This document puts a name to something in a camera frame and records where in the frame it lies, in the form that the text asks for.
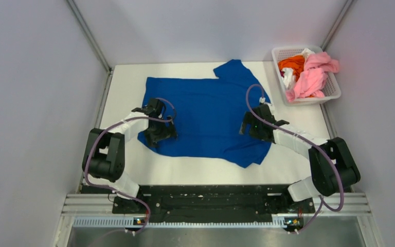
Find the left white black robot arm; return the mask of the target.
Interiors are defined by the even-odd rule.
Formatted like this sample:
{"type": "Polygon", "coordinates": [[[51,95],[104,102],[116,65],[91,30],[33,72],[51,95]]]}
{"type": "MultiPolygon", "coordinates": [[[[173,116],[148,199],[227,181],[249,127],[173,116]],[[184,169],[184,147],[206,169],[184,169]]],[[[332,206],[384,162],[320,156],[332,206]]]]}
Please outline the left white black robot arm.
{"type": "Polygon", "coordinates": [[[133,213],[141,211],[145,203],[138,195],[140,186],[124,170],[125,145],[139,134],[151,148],[159,147],[166,139],[176,139],[176,115],[166,116],[167,107],[173,104],[163,98],[151,98],[119,122],[105,129],[93,128],[88,135],[82,162],[86,183],[116,193],[133,213]]]}

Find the blue t shirt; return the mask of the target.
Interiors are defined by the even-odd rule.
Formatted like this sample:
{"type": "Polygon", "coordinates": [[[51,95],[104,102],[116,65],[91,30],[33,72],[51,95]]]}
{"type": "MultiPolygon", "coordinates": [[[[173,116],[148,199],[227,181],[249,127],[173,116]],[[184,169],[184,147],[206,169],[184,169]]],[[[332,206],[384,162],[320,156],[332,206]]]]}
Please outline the blue t shirt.
{"type": "Polygon", "coordinates": [[[143,104],[151,98],[166,99],[178,134],[162,140],[154,152],[221,158],[243,168],[262,163],[271,144],[239,133],[244,114],[259,104],[258,79],[240,60],[230,60],[213,72],[213,79],[146,80],[143,104]]]}

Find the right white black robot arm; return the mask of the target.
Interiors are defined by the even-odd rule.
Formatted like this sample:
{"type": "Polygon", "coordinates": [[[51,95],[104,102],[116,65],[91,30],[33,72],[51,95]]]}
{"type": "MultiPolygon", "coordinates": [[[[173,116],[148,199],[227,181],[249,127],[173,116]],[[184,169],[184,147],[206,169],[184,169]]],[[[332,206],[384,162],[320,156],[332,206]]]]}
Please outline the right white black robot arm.
{"type": "Polygon", "coordinates": [[[344,139],[316,137],[276,120],[270,104],[260,104],[244,114],[240,134],[291,149],[309,161],[311,175],[288,186],[281,206],[295,212],[302,201],[315,196],[331,196],[356,184],[361,174],[344,139]]]}

